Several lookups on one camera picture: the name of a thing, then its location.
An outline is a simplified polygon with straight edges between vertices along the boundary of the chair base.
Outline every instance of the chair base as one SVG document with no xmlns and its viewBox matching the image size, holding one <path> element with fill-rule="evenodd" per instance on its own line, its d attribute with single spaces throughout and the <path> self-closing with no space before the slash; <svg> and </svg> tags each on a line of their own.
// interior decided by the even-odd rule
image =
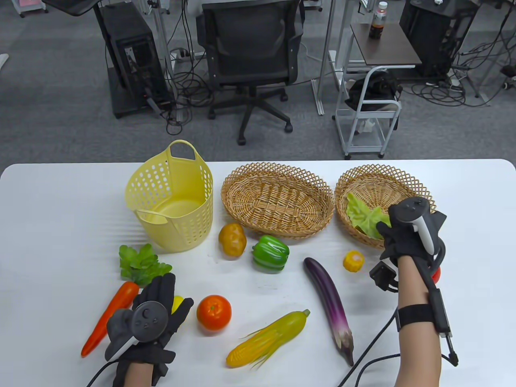
<svg viewBox="0 0 516 387">
<path fill-rule="evenodd" d="M 246 138 L 244 137 L 244 132 L 246 130 L 247 124 L 249 122 L 249 119 L 251 118 L 251 113 L 255 107 L 259 107 L 260 109 L 266 111 L 269 114 L 272 114 L 275 117 L 278 117 L 280 120 L 283 120 L 285 122 L 285 132 L 291 133 L 293 128 L 290 121 L 290 117 L 283 114 L 281 111 L 276 109 L 274 106 L 267 103 L 265 100 L 267 98 L 271 98 L 273 96 L 279 95 L 280 101 L 288 101 L 288 95 L 285 92 L 284 88 L 275 89 L 272 91 L 267 91 L 265 93 L 256 93 L 256 87 L 251 86 L 249 87 L 249 92 L 244 94 L 244 90 L 242 88 L 237 88 L 236 96 L 228 101 L 222 101 L 218 103 L 214 103 L 209 107 L 208 111 L 208 118 L 210 120 L 214 120 L 215 115 L 215 109 L 226 109 L 229 107 L 235 107 L 235 106 L 246 106 L 246 112 L 244 114 L 244 119 L 242 120 L 242 124 L 240 126 L 240 130 L 238 132 L 238 139 L 237 144 L 238 145 L 245 145 L 246 144 Z"/>
</svg>

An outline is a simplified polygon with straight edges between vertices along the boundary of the computer tower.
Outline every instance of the computer tower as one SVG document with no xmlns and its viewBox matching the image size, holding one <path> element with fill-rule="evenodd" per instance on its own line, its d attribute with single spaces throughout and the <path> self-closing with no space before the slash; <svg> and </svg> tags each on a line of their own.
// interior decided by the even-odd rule
<svg viewBox="0 0 516 387">
<path fill-rule="evenodd" d="M 100 12 L 112 46 L 114 68 L 108 76 L 115 116 L 149 107 L 148 98 L 157 104 L 170 102 L 152 31 L 136 6 L 122 2 Z"/>
<path fill-rule="evenodd" d="M 425 78 L 446 78 L 479 6 L 470 0 L 407 0 L 399 24 L 422 64 Z"/>
</svg>

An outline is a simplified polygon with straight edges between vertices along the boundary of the green lettuce leaf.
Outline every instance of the green lettuce leaf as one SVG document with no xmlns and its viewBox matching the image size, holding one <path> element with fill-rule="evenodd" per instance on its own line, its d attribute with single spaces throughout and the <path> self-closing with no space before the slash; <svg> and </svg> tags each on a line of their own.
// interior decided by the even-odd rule
<svg viewBox="0 0 516 387">
<path fill-rule="evenodd" d="M 158 262 L 158 256 L 150 244 L 143 246 L 139 252 L 126 245 L 120 246 L 120 275 L 140 286 L 172 270 L 172 266 Z"/>
<path fill-rule="evenodd" d="M 384 214 L 380 207 L 371 210 L 362 200 L 351 193 L 348 194 L 347 200 L 348 207 L 346 214 L 349 220 L 351 220 L 353 227 L 359 229 L 371 238 L 383 239 L 378 230 L 376 230 L 376 224 L 378 222 L 384 222 L 388 226 L 391 226 L 389 216 Z"/>
</svg>

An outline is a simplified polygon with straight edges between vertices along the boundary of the green bell pepper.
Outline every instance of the green bell pepper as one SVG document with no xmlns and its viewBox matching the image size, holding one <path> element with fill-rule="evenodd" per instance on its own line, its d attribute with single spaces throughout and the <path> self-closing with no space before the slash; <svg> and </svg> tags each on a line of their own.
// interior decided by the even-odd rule
<svg viewBox="0 0 516 387">
<path fill-rule="evenodd" d="M 285 243 L 270 235 L 262 236 L 253 246 L 254 261 L 260 266 L 277 271 L 283 270 L 289 253 Z"/>
</svg>

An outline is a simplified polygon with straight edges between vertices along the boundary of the red tomato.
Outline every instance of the red tomato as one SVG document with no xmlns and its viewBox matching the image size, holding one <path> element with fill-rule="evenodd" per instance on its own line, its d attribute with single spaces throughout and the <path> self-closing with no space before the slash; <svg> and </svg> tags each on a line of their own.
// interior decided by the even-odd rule
<svg viewBox="0 0 516 387">
<path fill-rule="evenodd" d="M 197 320 L 210 331 L 219 331 L 225 328 L 231 320 L 229 301 L 217 295 L 206 297 L 197 307 Z"/>
<path fill-rule="evenodd" d="M 439 278 L 441 278 L 441 267 L 440 266 L 437 268 L 436 273 L 432 276 L 433 282 L 437 284 L 439 282 Z"/>
</svg>

